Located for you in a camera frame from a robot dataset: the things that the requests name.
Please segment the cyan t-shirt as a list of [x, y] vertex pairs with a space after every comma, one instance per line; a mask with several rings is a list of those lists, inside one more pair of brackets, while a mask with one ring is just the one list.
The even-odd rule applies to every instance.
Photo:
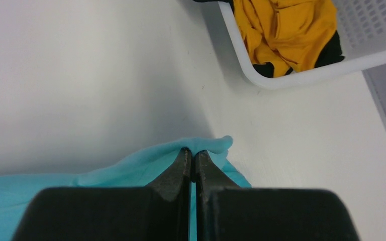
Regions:
[[218, 139], [182, 138], [132, 153], [108, 167], [81, 174], [16, 174], [0, 176], [0, 240], [10, 240], [32, 198], [48, 187], [136, 187], [160, 175], [175, 160], [181, 148], [193, 155], [208, 151], [212, 161], [241, 187], [247, 179], [228, 161], [231, 136]]

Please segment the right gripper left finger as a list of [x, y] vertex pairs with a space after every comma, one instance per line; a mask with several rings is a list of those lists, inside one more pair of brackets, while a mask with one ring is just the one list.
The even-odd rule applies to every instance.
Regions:
[[13, 240], [188, 240], [192, 154], [143, 187], [52, 187], [28, 205]]

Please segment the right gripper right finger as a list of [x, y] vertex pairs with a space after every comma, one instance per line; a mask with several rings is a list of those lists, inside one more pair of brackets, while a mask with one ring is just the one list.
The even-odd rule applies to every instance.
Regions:
[[359, 240], [332, 191], [241, 187], [207, 151], [195, 155], [195, 173], [198, 240]]

